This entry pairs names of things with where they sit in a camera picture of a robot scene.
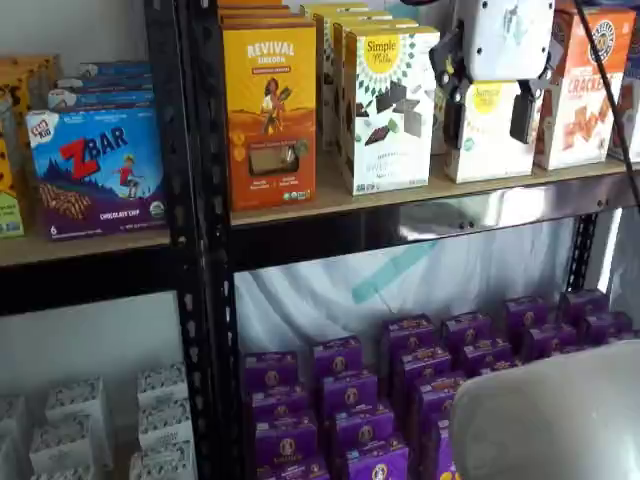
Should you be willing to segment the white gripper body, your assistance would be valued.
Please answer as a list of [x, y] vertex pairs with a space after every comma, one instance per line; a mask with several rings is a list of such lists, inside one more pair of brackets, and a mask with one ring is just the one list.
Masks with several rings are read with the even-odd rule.
[[555, 3], [543, 0], [457, 1], [465, 76], [472, 83], [538, 77], [547, 63]]

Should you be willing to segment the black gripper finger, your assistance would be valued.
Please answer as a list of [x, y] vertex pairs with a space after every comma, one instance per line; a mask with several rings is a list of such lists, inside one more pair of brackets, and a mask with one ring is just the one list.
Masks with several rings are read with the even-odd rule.
[[468, 32], [466, 27], [454, 27], [429, 52], [436, 83], [445, 95], [444, 140], [455, 149], [461, 148], [465, 98], [473, 82], [466, 66], [464, 41]]
[[548, 47], [546, 62], [541, 73], [537, 77], [518, 81], [520, 92], [514, 98], [510, 135], [523, 144], [531, 143], [536, 102], [543, 97], [544, 91], [549, 87], [562, 52], [561, 47]]

